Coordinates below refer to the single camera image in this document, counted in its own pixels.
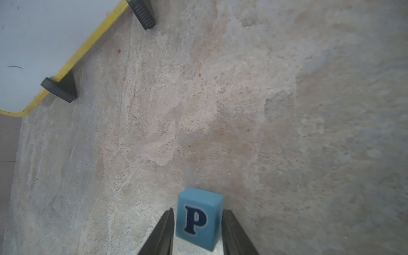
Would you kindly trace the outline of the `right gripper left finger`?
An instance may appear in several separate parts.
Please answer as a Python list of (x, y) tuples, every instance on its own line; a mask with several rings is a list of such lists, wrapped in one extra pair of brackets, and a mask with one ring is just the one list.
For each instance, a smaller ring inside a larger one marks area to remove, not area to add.
[(174, 240), (174, 210), (166, 210), (138, 255), (172, 255)]

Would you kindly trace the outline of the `light blue P block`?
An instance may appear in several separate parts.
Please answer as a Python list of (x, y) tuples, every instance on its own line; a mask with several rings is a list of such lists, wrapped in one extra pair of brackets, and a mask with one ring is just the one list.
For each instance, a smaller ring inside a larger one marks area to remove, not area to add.
[(177, 237), (213, 251), (222, 235), (224, 197), (221, 194), (189, 188), (177, 198)]

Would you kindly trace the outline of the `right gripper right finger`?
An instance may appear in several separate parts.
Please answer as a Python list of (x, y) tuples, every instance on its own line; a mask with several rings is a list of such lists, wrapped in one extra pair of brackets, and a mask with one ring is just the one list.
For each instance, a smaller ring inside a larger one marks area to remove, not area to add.
[(231, 210), (223, 210), (222, 241), (224, 255), (259, 255)]

